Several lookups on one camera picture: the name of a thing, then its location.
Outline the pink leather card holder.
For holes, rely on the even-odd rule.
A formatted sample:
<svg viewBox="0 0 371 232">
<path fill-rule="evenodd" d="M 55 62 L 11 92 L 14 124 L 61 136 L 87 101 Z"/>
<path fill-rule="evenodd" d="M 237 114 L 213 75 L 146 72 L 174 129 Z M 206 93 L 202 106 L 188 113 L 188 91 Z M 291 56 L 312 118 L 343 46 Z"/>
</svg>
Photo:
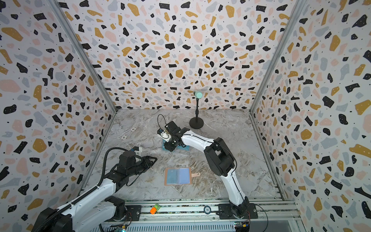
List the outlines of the pink leather card holder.
<svg viewBox="0 0 371 232">
<path fill-rule="evenodd" d="M 192 179 L 200 177 L 201 173 L 192 173 L 188 168 L 166 168 L 165 169 L 165 186 L 190 185 Z"/>
</svg>

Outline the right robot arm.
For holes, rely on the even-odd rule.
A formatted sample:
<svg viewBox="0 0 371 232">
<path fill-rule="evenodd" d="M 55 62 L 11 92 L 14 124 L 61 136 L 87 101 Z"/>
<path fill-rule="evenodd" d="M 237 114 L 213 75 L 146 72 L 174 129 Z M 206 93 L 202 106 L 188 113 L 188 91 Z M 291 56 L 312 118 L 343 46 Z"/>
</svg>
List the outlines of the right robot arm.
<svg viewBox="0 0 371 232">
<path fill-rule="evenodd" d="M 210 169 L 221 178 L 227 190 L 232 214 L 239 218 L 245 216 L 250 203 L 236 176 L 237 161 L 224 140 L 203 137 L 188 128 L 180 128 L 173 121 L 165 130 L 169 136 L 165 139 L 165 149 L 172 152 L 178 146 L 189 146 L 203 152 Z"/>
</svg>

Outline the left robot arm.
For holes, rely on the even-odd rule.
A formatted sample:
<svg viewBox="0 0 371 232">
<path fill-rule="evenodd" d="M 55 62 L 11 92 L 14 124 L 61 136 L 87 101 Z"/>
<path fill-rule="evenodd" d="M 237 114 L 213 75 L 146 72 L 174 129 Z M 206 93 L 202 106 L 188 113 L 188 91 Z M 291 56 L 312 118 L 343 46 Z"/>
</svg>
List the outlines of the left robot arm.
<svg viewBox="0 0 371 232">
<path fill-rule="evenodd" d="M 32 231 L 88 232 L 107 220 L 132 220 L 125 200 L 114 194 L 122 187 L 129 187 L 129 179 L 145 173 L 157 162 L 157 158 L 141 157 L 134 150 L 122 151 L 118 163 L 108 173 L 102 173 L 98 184 L 56 209 L 49 207 L 43 210 Z"/>
</svg>

